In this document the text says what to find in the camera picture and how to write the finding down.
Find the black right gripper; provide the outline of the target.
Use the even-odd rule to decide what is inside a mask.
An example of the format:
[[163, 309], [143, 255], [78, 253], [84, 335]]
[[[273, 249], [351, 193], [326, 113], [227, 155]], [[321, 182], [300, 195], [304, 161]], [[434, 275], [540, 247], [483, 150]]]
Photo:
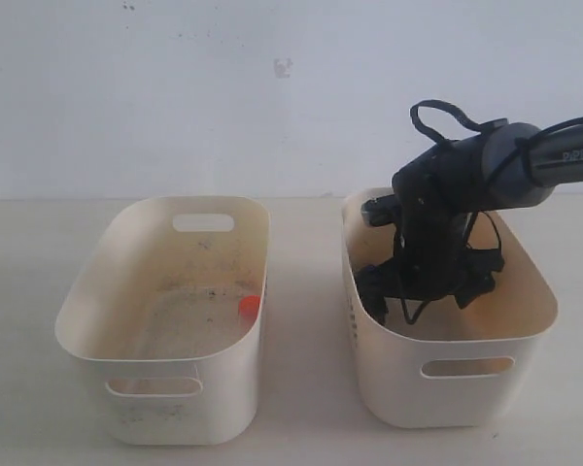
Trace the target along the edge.
[[494, 274], [505, 266], [501, 239], [489, 249], [470, 245], [479, 214], [462, 212], [446, 217], [406, 216], [395, 227], [393, 255], [357, 271], [357, 289], [364, 310], [379, 325], [386, 324], [386, 298], [437, 301], [454, 297], [465, 309], [495, 290]]

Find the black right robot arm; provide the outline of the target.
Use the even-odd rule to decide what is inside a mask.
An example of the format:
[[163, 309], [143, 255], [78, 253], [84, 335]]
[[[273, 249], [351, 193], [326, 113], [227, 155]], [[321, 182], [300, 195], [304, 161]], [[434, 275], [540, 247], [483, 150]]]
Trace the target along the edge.
[[414, 324], [435, 301], [451, 296], [463, 309], [493, 292], [505, 260], [501, 245], [472, 246], [478, 216], [535, 207], [570, 183], [583, 183], [583, 117], [545, 129], [496, 120], [437, 141], [394, 173], [390, 194], [360, 208], [365, 225], [394, 227], [391, 257], [354, 274], [364, 309], [383, 325], [395, 299]]

